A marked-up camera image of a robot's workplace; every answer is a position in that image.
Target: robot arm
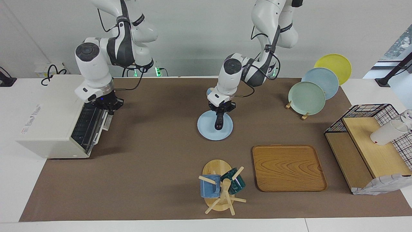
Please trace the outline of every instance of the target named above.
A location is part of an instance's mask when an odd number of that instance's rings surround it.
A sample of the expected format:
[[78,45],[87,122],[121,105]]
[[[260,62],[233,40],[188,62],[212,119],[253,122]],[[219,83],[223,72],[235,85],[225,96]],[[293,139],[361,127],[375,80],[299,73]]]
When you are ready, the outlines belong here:
[[145,21],[136,0],[91,0],[100,10],[116,17],[117,31],[111,38],[87,38],[76,49],[76,62],[85,81],[75,90],[84,102],[113,115],[123,105],[114,92],[108,65],[135,66],[141,72],[154,62],[143,43],[157,39],[157,31]]
[[[227,57],[220,70],[218,84],[208,95],[209,106],[216,111],[215,129],[222,128],[222,112],[225,106],[236,105],[231,102],[240,81],[251,87],[262,85],[268,76],[275,71],[276,60],[273,61],[276,46],[293,47],[298,39],[292,24],[293,9],[300,7],[303,0],[257,0],[252,10],[252,22],[256,28],[255,37],[261,45],[261,53],[257,60],[239,53]],[[236,65],[235,73],[230,67]]]

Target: mug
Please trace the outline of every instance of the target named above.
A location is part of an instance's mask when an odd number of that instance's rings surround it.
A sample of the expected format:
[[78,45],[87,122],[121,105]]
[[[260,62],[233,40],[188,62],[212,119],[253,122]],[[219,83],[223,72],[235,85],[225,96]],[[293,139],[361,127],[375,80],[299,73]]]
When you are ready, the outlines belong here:
[[240,175],[238,175],[235,180],[232,180],[232,177],[236,174],[236,172],[237,168],[233,168],[232,170],[223,174],[222,177],[220,177],[220,181],[223,181],[226,178],[230,180],[231,184],[228,191],[230,195],[234,195],[240,192],[246,186],[245,182],[243,181]]
[[220,197],[220,175],[202,175],[208,179],[214,180],[216,184],[211,184],[204,180],[200,180],[200,196],[203,198]]

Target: table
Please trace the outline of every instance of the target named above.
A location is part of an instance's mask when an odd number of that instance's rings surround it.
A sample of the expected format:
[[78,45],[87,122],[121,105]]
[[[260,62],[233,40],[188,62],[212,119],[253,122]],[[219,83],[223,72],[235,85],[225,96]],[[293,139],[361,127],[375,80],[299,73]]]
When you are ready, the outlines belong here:
[[[0,231],[207,231],[213,226],[231,226],[243,230],[277,231],[409,231],[412,217],[398,218],[329,218],[268,220],[185,220],[185,221],[92,221],[16,223],[26,205],[45,160],[17,144],[14,139],[33,111],[46,87],[39,79],[20,79],[14,87],[0,89]],[[389,88],[379,88],[374,80],[350,79],[342,86],[351,104],[391,103],[399,111],[405,107]],[[409,204],[412,188],[402,190]]]

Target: wooden shelf board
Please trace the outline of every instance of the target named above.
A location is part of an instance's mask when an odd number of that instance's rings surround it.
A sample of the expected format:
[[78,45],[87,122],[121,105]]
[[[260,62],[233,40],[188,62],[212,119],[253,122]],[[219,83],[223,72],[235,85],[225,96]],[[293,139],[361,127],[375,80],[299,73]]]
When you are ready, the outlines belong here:
[[375,118],[344,118],[343,123],[373,178],[398,173],[412,174],[391,143],[380,146],[370,139],[370,135],[380,128]]
[[325,136],[349,188],[364,188],[373,178],[349,133],[327,133]]

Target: green light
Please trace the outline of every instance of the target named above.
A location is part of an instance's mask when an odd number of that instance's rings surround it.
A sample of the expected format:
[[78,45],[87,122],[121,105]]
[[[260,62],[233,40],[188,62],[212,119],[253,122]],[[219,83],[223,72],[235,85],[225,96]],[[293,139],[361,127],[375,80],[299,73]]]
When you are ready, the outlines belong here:
[[155,67],[154,69],[156,70],[156,75],[157,75],[158,77],[162,76],[162,71],[160,71],[159,68]]

